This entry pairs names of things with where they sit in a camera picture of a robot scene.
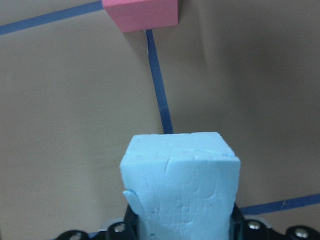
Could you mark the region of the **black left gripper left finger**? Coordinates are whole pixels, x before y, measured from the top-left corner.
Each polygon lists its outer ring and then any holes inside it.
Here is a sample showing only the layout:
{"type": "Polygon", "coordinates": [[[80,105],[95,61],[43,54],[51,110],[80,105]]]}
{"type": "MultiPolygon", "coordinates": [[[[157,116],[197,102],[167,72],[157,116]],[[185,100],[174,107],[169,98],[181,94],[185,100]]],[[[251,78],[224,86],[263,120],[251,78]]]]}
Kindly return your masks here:
{"type": "Polygon", "coordinates": [[[128,205],[123,218],[111,224],[107,230],[87,233],[82,230],[68,230],[56,237],[57,240],[139,240],[139,217],[128,205]]]}

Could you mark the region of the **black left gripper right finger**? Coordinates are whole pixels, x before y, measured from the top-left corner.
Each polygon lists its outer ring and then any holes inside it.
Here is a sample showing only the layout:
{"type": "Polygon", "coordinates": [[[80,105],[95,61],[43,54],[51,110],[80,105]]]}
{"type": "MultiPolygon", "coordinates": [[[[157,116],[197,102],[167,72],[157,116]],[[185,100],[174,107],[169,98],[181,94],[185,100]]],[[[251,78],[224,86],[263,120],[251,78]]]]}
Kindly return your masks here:
{"type": "Polygon", "coordinates": [[[228,238],[230,240],[318,240],[320,232],[305,225],[295,225],[281,234],[257,218],[245,217],[235,204],[230,217],[228,238]]]}

